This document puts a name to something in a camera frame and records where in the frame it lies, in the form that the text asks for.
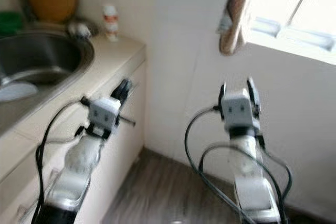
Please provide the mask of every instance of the wire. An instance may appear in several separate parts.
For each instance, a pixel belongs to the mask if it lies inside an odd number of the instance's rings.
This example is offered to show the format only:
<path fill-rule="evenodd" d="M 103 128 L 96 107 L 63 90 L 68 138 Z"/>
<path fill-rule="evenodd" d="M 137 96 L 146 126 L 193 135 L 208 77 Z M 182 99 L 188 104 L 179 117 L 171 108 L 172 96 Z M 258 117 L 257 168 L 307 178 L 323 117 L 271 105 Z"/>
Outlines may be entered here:
<path fill-rule="evenodd" d="M 32 219 L 32 223 L 34 224 L 37 218 L 37 215 L 40 211 L 41 206 L 44 203 L 44 186 L 43 186 L 43 174 L 42 174 L 42 168 L 43 168 L 43 154 L 44 154 L 44 147 L 47 143 L 47 138 L 48 138 L 48 134 L 49 131 L 53 125 L 53 123 L 55 122 L 55 120 L 57 119 L 57 117 L 68 107 L 78 103 L 80 101 L 72 101 L 69 102 L 68 104 L 64 105 L 56 114 L 55 116 L 51 119 L 46 131 L 44 132 L 44 136 L 43 136 L 43 140 L 42 142 L 38 145 L 36 152 L 35 152 L 35 161 L 36 161 L 36 166 L 37 166 L 37 171 L 38 171 L 38 176 L 39 176 L 39 183 L 40 183 L 40 192 L 39 192 L 39 197 L 38 197 L 38 202 L 37 202 L 37 206 L 33 215 L 33 219 Z"/>
<path fill-rule="evenodd" d="M 194 122 L 200 118 L 202 115 L 208 114 L 210 112 L 215 112 L 218 111 L 217 107 L 210 107 L 204 110 L 199 111 L 194 118 L 190 121 L 186 131 L 185 131 L 185 135 L 184 135 L 184 148 L 185 148 L 185 152 L 187 155 L 187 158 L 189 160 L 189 163 L 192 167 L 192 169 L 195 171 L 195 173 L 199 174 L 200 177 L 202 178 L 203 182 L 224 202 L 226 202 L 236 213 L 238 213 L 239 215 L 241 215 L 242 217 L 245 218 L 245 220 L 248 223 L 255 223 L 250 216 L 248 216 L 242 209 L 240 209 L 229 197 L 227 197 L 221 190 L 219 190 L 214 184 L 212 184 L 210 182 L 210 180 L 208 180 L 203 172 L 199 171 L 195 165 L 195 163 L 193 162 L 190 152 L 189 152 L 189 147 L 188 147 L 188 136 L 189 136 L 189 131 L 192 127 L 192 125 L 194 124 Z"/>
<path fill-rule="evenodd" d="M 280 165 L 281 167 L 283 167 L 287 174 L 288 174 L 288 182 L 287 182 L 287 185 L 282 193 L 282 200 L 285 200 L 289 191 L 290 191 L 290 188 L 292 187 L 292 182 L 293 182 L 293 179 L 292 179 L 292 173 L 289 169 L 289 167 L 286 165 L 286 163 L 284 161 L 282 161 L 281 159 L 279 159 L 278 157 L 275 157 L 273 156 L 272 154 L 270 154 L 268 151 L 266 151 L 266 149 L 262 148 L 262 151 L 264 152 L 264 154 L 266 156 L 268 156 L 271 160 L 273 160 L 275 163 L 277 163 L 278 165 Z"/>
<path fill-rule="evenodd" d="M 280 190 L 280 187 L 279 187 L 276 179 L 274 178 L 273 174 L 269 171 L 269 169 L 261 161 L 259 161 L 258 159 L 256 159 L 252 155 L 250 155 L 249 153 L 245 152 L 243 149 L 241 149 L 241 148 L 239 148 L 235 145 L 229 144 L 229 143 L 215 143 L 215 144 L 212 144 L 207 149 L 205 149 L 205 151 L 203 152 L 201 160 L 199 162 L 199 167 L 203 167 L 203 162 L 204 162 L 204 158 L 205 158 L 206 154 L 208 154 L 210 151 L 215 150 L 217 148 L 229 148 L 229 149 L 233 149 L 237 152 L 240 152 L 243 155 L 247 156 L 248 158 L 252 159 L 253 162 L 255 162 L 258 166 L 260 166 L 267 173 L 267 175 L 270 177 L 270 179 L 272 180 L 272 182 L 274 184 L 274 188 L 275 188 L 277 196 L 278 196 L 281 223 L 287 223 L 284 200 L 282 198 L 281 190 Z"/>

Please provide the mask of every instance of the countertop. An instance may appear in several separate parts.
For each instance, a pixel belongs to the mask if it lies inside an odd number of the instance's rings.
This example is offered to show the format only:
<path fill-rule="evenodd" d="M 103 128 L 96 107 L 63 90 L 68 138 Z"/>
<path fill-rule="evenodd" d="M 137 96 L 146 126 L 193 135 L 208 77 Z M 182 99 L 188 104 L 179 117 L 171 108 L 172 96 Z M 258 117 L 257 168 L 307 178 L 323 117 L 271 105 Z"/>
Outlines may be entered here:
<path fill-rule="evenodd" d="M 91 43 L 95 57 L 86 72 L 61 94 L 1 136 L 0 184 L 35 150 L 49 121 L 64 104 L 79 100 L 83 95 L 92 97 L 111 78 L 127 77 L 145 60 L 145 45 L 133 39 L 120 37 L 118 42 L 110 42 L 104 35 L 98 35 L 91 39 Z M 57 121 L 55 127 L 70 113 L 71 109 Z"/>

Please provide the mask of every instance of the stainless steel sink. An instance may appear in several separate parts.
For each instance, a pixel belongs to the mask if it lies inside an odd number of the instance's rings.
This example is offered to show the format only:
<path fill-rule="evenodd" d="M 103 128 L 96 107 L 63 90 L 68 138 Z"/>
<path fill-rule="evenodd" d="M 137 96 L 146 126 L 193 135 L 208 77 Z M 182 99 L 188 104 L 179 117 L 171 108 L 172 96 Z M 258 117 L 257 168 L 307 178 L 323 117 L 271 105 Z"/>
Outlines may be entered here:
<path fill-rule="evenodd" d="M 16 81 L 37 86 L 31 97 L 0 102 L 0 135 L 61 93 L 93 60 L 88 41 L 54 33 L 24 33 L 0 39 L 0 88 Z"/>

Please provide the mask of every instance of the small bottle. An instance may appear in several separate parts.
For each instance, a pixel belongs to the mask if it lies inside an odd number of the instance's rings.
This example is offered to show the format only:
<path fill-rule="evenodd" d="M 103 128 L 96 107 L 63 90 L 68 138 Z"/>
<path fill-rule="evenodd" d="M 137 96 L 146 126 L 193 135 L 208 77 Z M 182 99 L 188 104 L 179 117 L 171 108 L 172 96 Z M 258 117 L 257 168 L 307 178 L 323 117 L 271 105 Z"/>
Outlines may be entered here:
<path fill-rule="evenodd" d="M 118 41 L 118 13 L 113 5 L 103 7 L 106 36 L 110 41 Z"/>

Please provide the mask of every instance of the floor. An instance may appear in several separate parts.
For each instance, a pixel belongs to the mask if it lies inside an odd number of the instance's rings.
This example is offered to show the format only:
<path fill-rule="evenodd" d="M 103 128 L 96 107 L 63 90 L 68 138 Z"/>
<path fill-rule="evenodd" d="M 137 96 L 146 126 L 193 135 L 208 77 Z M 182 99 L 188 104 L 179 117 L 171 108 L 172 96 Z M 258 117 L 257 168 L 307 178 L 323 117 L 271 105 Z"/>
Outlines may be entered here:
<path fill-rule="evenodd" d="M 233 186 L 211 180 L 231 199 Z M 325 223 L 295 210 L 290 223 Z M 144 149 L 105 215 L 111 223 L 239 223 L 235 213 L 204 186 L 192 169 Z"/>

